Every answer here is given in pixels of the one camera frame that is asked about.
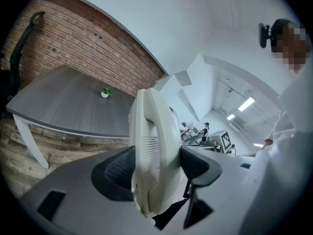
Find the wooden floor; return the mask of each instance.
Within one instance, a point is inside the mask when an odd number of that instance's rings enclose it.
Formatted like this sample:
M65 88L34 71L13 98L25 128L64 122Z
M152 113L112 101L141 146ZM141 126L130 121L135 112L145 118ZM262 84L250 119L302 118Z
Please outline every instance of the wooden floor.
M12 117L3 116L0 122L0 170L17 198L62 164L128 146L128 139L84 138L35 125L30 130L49 169L28 151Z

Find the green plant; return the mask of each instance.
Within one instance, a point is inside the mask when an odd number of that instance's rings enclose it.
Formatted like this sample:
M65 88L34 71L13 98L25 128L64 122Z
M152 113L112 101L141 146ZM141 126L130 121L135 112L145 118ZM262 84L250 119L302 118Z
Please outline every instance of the green plant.
M103 88L103 89L102 89L102 92L103 92L104 94L113 94L113 90L110 90L110 89L108 89L108 88Z

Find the gray table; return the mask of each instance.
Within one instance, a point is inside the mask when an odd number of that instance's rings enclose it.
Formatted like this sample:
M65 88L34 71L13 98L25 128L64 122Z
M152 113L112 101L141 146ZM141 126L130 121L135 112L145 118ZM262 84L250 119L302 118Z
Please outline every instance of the gray table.
M6 106L38 162L48 168L28 124L91 137L127 138L134 98L118 89L101 97L107 84L69 66L58 67L37 78Z

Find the small potted plant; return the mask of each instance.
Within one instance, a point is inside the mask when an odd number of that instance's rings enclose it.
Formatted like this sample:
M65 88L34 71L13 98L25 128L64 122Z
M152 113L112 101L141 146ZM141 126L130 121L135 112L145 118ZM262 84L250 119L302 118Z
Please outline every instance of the small potted plant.
M102 93L101 93L101 96L103 98L107 98L109 96L109 94L113 94L113 91L108 89L108 88L103 88L102 89Z

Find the white telephone handset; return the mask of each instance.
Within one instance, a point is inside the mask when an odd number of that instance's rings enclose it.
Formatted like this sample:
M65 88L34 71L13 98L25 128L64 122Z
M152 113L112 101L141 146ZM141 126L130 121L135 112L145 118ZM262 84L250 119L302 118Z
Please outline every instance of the white telephone handset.
M140 90L130 114L130 145L135 146L136 201L145 215L165 212L180 181L180 136L161 93Z

